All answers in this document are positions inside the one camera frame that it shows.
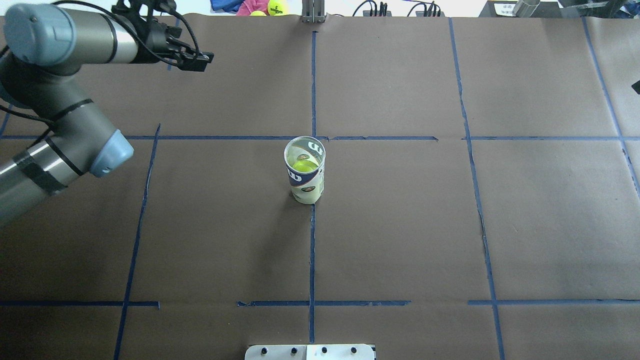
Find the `logo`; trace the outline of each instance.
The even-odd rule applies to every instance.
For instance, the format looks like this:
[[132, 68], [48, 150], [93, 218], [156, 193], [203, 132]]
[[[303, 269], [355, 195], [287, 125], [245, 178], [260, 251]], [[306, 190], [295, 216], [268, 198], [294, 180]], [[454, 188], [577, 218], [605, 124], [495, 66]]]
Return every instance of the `logo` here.
[[320, 146], [318, 146], [316, 143], [313, 142], [309, 142], [308, 144], [309, 149], [317, 152], [318, 154], [322, 155], [322, 150], [320, 149]]
[[289, 171], [289, 177], [291, 179], [294, 179], [295, 181], [302, 181], [302, 177], [292, 173], [291, 170], [288, 170], [288, 171]]

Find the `cup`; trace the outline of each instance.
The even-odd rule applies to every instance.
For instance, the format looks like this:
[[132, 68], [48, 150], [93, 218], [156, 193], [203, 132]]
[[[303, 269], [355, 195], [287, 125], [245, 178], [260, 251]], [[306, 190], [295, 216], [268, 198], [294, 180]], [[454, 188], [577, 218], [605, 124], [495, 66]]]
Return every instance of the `cup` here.
[[324, 157], [320, 140], [299, 136], [284, 148], [293, 197], [303, 204], [315, 204], [324, 190]]

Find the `pink cloth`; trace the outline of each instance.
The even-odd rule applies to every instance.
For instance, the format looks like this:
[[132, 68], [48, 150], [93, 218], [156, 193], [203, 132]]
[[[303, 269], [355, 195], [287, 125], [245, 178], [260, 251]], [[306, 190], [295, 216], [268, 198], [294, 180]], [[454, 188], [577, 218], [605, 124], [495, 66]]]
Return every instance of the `pink cloth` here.
[[267, 5], [269, 0], [244, 0], [240, 9], [238, 9], [237, 16], [249, 16], [252, 12], [261, 11], [267, 14]]

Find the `grey metal hinge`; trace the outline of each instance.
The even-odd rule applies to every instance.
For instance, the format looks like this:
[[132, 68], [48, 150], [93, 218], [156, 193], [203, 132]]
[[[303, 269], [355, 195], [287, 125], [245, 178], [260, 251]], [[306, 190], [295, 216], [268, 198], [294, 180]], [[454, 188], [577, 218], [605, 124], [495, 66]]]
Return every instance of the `grey metal hinge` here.
[[324, 0], [302, 0], [302, 22], [324, 22]]

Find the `tennis ball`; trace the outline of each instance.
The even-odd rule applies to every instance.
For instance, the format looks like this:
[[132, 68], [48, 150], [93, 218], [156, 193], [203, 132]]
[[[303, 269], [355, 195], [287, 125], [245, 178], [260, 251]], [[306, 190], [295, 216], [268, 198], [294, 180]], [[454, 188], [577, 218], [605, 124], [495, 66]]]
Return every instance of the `tennis ball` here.
[[287, 0], [269, 0], [267, 10], [269, 15], [287, 15], [289, 13], [289, 4], [287, 4]]

